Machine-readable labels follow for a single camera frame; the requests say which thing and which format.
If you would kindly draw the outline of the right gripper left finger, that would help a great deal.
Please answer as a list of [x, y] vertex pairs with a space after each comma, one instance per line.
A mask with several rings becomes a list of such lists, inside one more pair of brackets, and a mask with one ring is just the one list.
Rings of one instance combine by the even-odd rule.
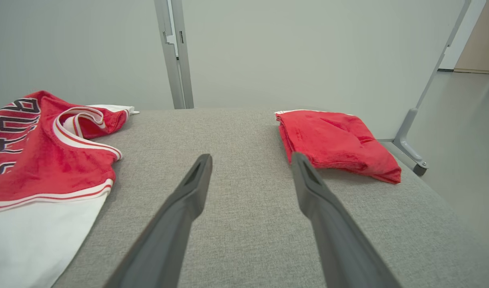
[[106, 288], [177, 287], [192, 223], [204, 211], [212, 171], [212, 156], [200, 155], [109, 277]]

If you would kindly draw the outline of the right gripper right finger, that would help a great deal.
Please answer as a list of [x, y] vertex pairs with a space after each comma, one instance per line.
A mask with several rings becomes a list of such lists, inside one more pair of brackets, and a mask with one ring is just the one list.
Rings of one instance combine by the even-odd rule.
[[299, 208], [313, 227], [323, 275], [329, 288], [399, 288], [385, 261], [308, 158], [292, 154]]

